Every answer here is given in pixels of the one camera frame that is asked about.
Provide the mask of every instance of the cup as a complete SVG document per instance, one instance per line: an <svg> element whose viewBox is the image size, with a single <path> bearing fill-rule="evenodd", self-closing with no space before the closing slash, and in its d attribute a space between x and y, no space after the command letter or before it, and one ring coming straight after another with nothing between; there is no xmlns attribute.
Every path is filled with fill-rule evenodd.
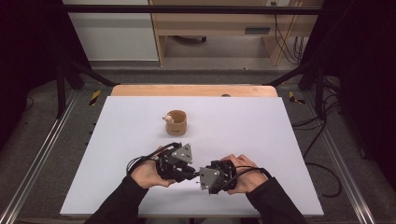
<svg viewBox="0 0 396 224"><path fill-rule="evenodd" d="M187 131L187 115L181 110L172 110L163 118L166 122L165 130L173 136L180 136Z"/></svg>

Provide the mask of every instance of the white wall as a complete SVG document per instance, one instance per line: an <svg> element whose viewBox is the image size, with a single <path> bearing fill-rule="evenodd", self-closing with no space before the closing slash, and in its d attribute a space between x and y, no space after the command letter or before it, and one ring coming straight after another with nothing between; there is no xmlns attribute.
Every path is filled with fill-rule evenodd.
<svg viewBox="0 0 396 224"><path fill-rule="evenodd" d="M68 5L147 5L147 0L64 0ZM69 13L90 61L158 61L149 14Z"/></svg>

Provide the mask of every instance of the person's left hand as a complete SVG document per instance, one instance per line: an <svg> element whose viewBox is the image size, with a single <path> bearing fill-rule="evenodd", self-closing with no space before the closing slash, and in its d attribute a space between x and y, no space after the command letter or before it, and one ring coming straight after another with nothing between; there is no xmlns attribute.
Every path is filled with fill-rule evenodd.
<svg viewBox="0 0 396 224"><path fill-rule="evenodd" d="M155 161L145 161L137 166L131 173L131 178L142 187L142 189L149 189L154 186L163 186L168 188L171 184L176 183L176 180L164 180L157 173Z"/></svg>

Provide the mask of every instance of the hand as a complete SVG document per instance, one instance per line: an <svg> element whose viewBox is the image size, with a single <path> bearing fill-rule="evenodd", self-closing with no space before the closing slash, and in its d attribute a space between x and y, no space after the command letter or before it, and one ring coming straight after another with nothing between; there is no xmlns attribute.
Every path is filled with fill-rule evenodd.
<svg viewBox="0 0 396 224"><path fill-rule="evenodd" d="M246 157L245 155L240 155L238 158L236 158L234 154L231 154L230 156L225 157L221 160L232 161L235 167L238 166L257 167L257 165L253 161L248 159L248 157ZM236 168L236 172L240 173L246 169L249 168L248 167ZM260 171L249 171L238 177L238 183L236 184L235 189L229 189L227 190L227 192L229 194L250 193L251 191L253 191L255 188L257 188L259 185L261 185L267 180L268 178Z"/></svg>
<svg viewBox="0 0 396 224"><path fill-rule="evenodd" d="M176 180L164 180L157 173L155 161L145 161L137 166L131 173L131 177L142 189L149 189L154 186L168 188Z"/></svg>

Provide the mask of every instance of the white tabletop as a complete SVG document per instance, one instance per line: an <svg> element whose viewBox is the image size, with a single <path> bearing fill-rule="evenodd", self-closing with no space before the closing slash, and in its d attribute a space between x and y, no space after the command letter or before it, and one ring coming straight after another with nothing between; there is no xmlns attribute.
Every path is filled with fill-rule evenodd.
<svg viewBox="0 0 396 224"><path fill-rule="evenodd" d="M165 131L163 116L174 109L187 113L183 136ZM125 177L129 160L171 142L191 144L196 170L231 153L245 154L276 177L303 215L323 215L281 98L191 96L107 97L61 214L94 213ZM209 196L197 181L151 188L139 216L258 215L244 194Z"/></svg>

